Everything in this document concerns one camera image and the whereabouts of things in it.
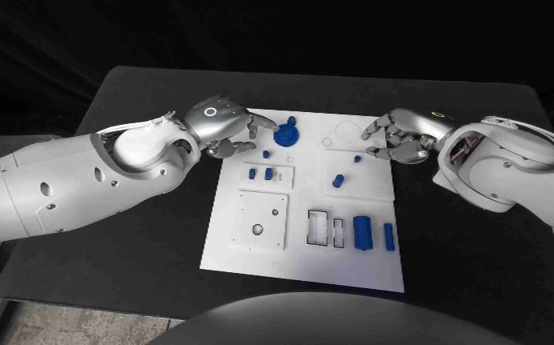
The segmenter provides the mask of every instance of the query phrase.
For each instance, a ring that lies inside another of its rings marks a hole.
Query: plate with holes
[[[250,251],[282,251],[286,195],[239,191],[229,244]]]

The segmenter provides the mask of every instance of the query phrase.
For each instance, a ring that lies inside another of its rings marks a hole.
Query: blue shape
[[[343,184],[343,175],[337,175],[337,176],[334,177],[334,181],[331,182],[331,185],[333,185],[334,187],[340,187],[341,184]]]
[[[383,224],[383,244],[387,251],[395,251],[395,235],[392,234],[392,224]]]
[[[354,218],[354,248],[360,251],[372,249],[372,221],[366,215],[356,215]]]
[[[288,117],[288,122],[279,125],[279,129],[273,132],[273,141],[276,145],[284,147],[292,146],[297,143],[297,119]]]

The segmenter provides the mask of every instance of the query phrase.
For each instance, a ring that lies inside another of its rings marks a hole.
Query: blue rectangular block
[[[372,221],[366,215],[356,215],[354,226],[354,248],[360,251],[372,249]]]
[[[395,235],[392,234],[392,224],[383,224],[383,244],[387,251],[395,251]]]

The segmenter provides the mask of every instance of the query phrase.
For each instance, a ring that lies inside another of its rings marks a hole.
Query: robotic hand
[[[519,203],[554,226],[554,134],[549,131],[498,117],[486,117],[478,123],[455,127],[439,113],[395,109],[363,130],[360,138],[366,140],[382,127],[393,147],[367,147],[367,154],[412,164],[422,162],[429,150],[435,150],[435,184],[488,211],[507,211]]]
[[[273,121],[227,98],[93,134],[40,142],[0,158],[0,242],[83,227],[171,191],[206,149],[226,158],[255,149],[230,142],[245,128],[276,131]]]

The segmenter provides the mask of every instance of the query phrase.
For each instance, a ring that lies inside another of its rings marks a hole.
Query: gray floor
[[[0,345],[139,345],[181,321],[15,303],[0,317]]]

